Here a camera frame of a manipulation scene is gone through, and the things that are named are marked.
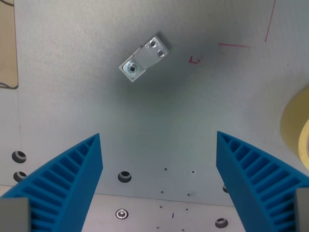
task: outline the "screw hole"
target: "screw hole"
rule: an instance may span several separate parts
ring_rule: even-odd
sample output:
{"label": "screw hole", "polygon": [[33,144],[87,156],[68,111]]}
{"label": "screw hole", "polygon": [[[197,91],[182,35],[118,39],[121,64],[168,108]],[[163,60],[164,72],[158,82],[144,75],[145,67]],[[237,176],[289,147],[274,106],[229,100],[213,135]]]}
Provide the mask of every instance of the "screw hole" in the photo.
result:
{"label": "screw hole", "polygon": [[134,63],[130,63],[130,64],[128,65],[127,69],[128,69],[128,71],[129,71],[130,73],[135,73],[136,70],[137,70],[137,67],[136,67],[136,65],[135,65]]}
{"label": "screw hole", "polygon": [[216,220],[215,225],[218,228],[224,228],[227,227],[228,221],[225,218],[219,218],[218,220]]}
{"label": "screw hole", "polygon": [[223,188],[222,188],[222,189],[223,189],[224,192],[228,193],[227,188],[226,188],[225,185],[223,185]]}
{"label": "screw hole", "polygon": [[122,171],[118,174],[118,180],[122,183],[127,183],[131,181],[131,179],[132,179],[132,175],[131,173],[127,171]]}
{"label": "screw hole", "polygon": [[152,41],[150,41],[150,43],[149,43],[149,44],[150,44],[150,47],[156,47],[156,42],[155,42],[155,41],[153,41],[153,40],[152,40]]}
{"label": "screw hole", "polygon": [[15,151],[12,153],[12,159],[16,162],[16,163],[23,163],[26,161],[27,157],[25,155],[24,152],[21,151]]}
{"label": "screw hole", "polygon": [[23,179],[25,179],[27,177],[27,175],[23,172],[16,172],[14,173],[13,175],[13,178],[16,182],[20,182],[22,181]]}
{"label": "screw hole", "polygon": [[164,52],[162,50],[158,51],[158,56],[163,57],[164,56]]}

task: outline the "gray metal block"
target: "gray metal block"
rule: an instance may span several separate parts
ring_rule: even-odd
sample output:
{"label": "gray metal block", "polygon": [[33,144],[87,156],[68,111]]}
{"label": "gray metal block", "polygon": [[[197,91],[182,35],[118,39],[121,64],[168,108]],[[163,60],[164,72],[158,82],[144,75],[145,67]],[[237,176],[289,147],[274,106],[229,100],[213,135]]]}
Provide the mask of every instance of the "gray metal block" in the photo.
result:
{"label": "gray metal block", "polygon": [[30,232],[28,198],[0,198],[0,231]]}
{"label": "gray metal block", "polygon": [[294,212],[297,232],[309,231],[309,188],[298,188],[295,192]]}

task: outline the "masking tape roll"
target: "masking tape roll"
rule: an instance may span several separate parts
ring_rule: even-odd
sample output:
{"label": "masking tape roll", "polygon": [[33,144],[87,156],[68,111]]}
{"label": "masking tape roll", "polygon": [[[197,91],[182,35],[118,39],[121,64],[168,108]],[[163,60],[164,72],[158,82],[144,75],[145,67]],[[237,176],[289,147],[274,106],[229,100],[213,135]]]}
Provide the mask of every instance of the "masking tape roll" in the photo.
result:
{"label": "masking tape roll", "polygon": [[309,87],[286,106],[280,129],[284,142],[309,169]]}

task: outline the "blue ribbed pad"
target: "blue ribbed pad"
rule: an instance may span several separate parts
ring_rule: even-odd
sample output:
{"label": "blue ribbed pad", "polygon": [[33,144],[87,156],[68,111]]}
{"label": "blue ribbed pad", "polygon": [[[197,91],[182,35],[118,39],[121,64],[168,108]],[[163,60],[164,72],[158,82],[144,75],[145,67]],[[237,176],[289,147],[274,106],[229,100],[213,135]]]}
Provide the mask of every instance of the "blue ribbed pad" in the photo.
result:
{"label": "blue ribbed pad", "polygon": [[80,232],[103,170],[100,136],[70,148],[2,197],[27,197],[32,232]]}
{"label": "blue ribbed pad", "polygon": [[246,232],[294,232],[294,194],[309,177],[272,155],[217,134],[217,168]]}

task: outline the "metal bracket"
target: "metal bracket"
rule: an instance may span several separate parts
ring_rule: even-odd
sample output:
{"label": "metal bracket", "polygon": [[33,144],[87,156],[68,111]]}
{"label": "metal bracket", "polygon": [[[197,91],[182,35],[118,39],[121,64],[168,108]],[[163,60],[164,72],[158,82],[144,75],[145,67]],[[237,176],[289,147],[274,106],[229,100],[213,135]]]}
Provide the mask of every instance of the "metal bracket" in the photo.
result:
{"label": "metal bracket", "polygon": [[159,62],[169,53],[169,50],[154,36],[147,44],[139,47],[124,63],[119,66],[119,69],[134,82],[139,78],[150,66]]}

